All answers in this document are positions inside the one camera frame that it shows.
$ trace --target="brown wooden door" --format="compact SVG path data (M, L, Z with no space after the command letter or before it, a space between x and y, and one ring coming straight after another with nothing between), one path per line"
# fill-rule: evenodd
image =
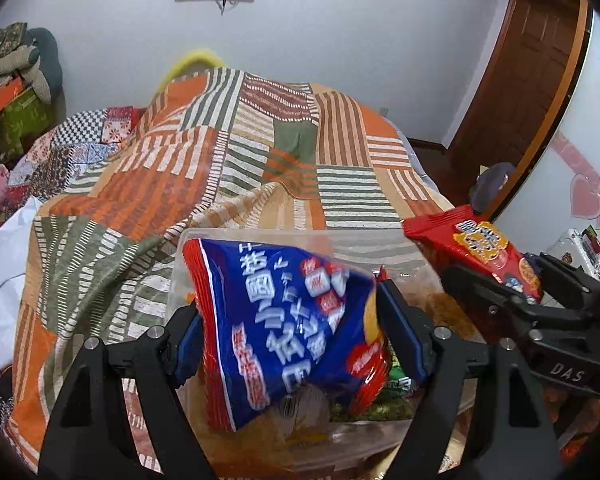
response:
M475 180L480 165L517 165L564 73L578 7L559 0L512 0L483 81L448 151Z

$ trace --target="blue snack bag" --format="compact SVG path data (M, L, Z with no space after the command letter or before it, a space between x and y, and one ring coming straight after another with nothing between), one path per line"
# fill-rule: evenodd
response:
M184 260L204 320L209 426L236 431L301 383L354 412L388 370L375 280L298 248L196 238Z

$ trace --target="bed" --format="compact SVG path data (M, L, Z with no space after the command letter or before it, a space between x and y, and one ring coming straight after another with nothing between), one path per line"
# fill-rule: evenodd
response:
M30 236L14 336L0 341L0 368L13 362L0 428L33 470L85 337L121 342L164 322L185 228L399 228L452 207L374 111L319 84L227 68L174 80L146 110L65 120L18 163L8 197L1 229L34 213L18 224ZM139 409L129 385L125 396ZM132 432L149 456L146 428Z

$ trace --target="bedspread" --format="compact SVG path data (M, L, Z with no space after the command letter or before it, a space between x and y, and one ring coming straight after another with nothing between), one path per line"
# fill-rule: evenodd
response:
M354 99L218 68L157 95L122 149L34 220L13 362L13 440L36 468L46 423L84 339L163 323L190 226L400 227L451 204L413 171L396 130ZM134 382L123 381L143 465L159 470Z

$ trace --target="metal screw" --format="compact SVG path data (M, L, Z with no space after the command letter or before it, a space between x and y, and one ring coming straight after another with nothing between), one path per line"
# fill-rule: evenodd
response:
M540 332L537 328L529 330L529 337L531 341L542 341L542 332Z
M100 344L100 340L97 337L90 337L84 342L84 347L87 350L93 350Z
M160 326L160 325L154 325L152 326L149 330L146 331L146 334L151 338L151 339L158 339L162 337L162 334L164 334L164 327Z
M513 339L509 337L503 337L500 340L500 346L502 346L505 350L509 351L513 350L516 347L516 343L513 341Z
M449 330L446 326L437 326L433 331L433 335L444 341L451 337L451 330Z

